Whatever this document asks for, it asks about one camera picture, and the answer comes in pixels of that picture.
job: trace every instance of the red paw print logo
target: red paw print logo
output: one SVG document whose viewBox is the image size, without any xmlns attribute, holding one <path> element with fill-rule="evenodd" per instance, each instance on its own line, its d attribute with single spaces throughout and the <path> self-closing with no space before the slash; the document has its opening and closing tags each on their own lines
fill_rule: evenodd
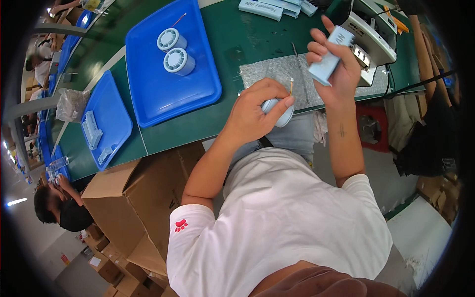
<svg viewBox="0 0 475 297">
<path fill-rule="evenodd" d="M 176 222 L 175 225 L 177 226 L 175 228 L 175 232 L 180 232 L 180 230 L 183 230 L 186 226 L 188 226 L 188 223 L 186 222 L 186 220 L 181 220 L 179 222 Z"/>
</svg>

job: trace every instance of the red stool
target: red stool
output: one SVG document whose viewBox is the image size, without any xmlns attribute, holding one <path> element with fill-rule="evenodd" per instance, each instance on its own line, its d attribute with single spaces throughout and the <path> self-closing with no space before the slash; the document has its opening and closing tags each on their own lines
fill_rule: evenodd
<svg viewBox="0 0 475 297">
<path fill-rule="evenodd" d="M 377 143 L 371 144 L 366 141 L 361 141 L 361 146 L 381 153 L 390 153 L 388 140 L 388 118 L 386 117 L 386 110 L 384 107 L 356 105 L 356 122 L 358 124 L 358 134 L 360 135 L 360 138 L 361 134 L 359 118 L 362 115 L 371 116 L 380 124 L 381 135 L 380 137 L 377 137 Z"/>
</svg>

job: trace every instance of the fingernail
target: fingernail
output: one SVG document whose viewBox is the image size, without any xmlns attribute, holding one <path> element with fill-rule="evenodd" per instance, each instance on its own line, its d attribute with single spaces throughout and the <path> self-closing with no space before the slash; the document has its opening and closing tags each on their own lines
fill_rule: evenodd
<svg viewBox="0 0 475 297">
<path fill-rule="evenodd" d="M 295 101 L 294 96 L 288 97 L 287 100 L 285 101 L 285 106 L 290 107 L 292 104 L 294 104 L 294 101 Z"/>
</svg>

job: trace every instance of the bubble wrap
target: bubble wrap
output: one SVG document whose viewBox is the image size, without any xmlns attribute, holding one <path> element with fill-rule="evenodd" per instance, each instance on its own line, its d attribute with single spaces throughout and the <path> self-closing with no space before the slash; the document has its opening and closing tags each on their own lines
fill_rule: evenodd
<svg viewBox="0 0 475 297">
<path fill-rule="evenodd" d="M 290 78 L 294 79 L 292 95 L 295 97 L 295 109 L 305 109 L 323 105 L 322 98 L 315 90 L 314 82 L 307 71 L 305 54 L 298 55 L 301 68 L 295 55 L 269 59 L 239 66 L 244 88 L 265 77 L 275 79 L 290 91 Z M 388 74 L 384 66 L 379 66 L 374 75 L 372 86 L 356 88 L 356 97 L 383 94 L 388 86 Z"/>
</svg>

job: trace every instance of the plastic bag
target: plastic bag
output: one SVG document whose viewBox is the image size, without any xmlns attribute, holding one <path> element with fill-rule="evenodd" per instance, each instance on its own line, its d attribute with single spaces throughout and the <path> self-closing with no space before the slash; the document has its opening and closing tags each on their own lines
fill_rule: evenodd
<svg viewBox="0 0 475 297">
<path fill-rule="evenodd" d="M 65 122 L 80 123 L 83 117 L 91 91 L 76 91 L 66 88 L 59 89 L 59 97 L 56 108 L 56 118 Z"/>
</svg>

